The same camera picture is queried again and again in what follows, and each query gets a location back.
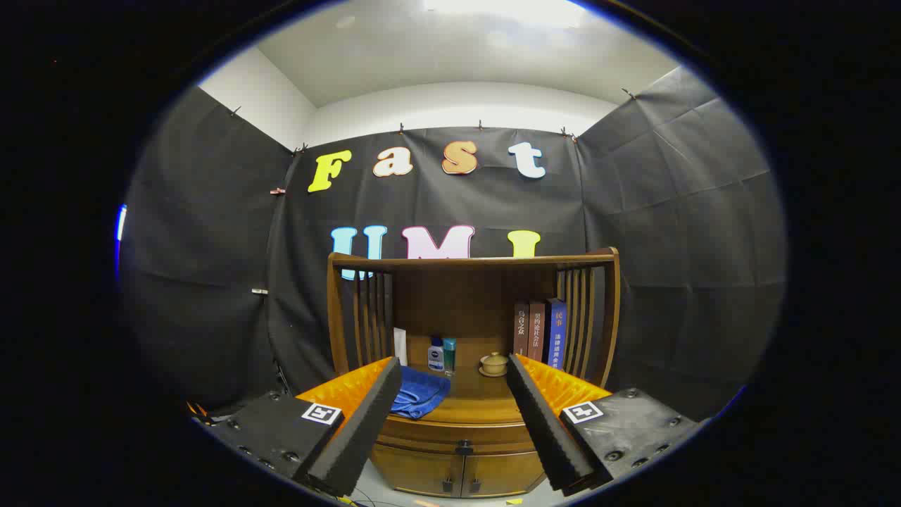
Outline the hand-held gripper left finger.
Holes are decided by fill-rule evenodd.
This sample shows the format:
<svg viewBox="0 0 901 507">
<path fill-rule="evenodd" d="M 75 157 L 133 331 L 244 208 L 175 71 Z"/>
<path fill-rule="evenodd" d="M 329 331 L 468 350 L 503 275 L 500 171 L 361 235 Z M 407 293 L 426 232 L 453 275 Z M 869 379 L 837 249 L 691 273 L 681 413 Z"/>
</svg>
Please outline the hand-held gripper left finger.
<svg viewBox="0 0 901 507">
<path fill-rule="evenodd" d="M 401 387 L 389 356 L 292 396 L 270 391 L 237 411 L 191 416 L 258 468 L 321 493 L 352 494 Z"/>
</svg>

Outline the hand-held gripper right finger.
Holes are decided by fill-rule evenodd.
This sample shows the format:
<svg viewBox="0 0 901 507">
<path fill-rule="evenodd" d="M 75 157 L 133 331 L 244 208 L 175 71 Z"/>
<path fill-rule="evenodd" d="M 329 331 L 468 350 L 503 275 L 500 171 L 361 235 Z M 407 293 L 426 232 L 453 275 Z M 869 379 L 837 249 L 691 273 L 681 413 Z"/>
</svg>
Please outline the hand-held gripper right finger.
<svg viewBox="0 0 901 507">
<path fill-rule="evenodd" d="M 551 488 L 565 496 L 637 474 L 700 429 L 643 389 L 609 392 L 517 353 L 506 382 Z"/>
</svg>

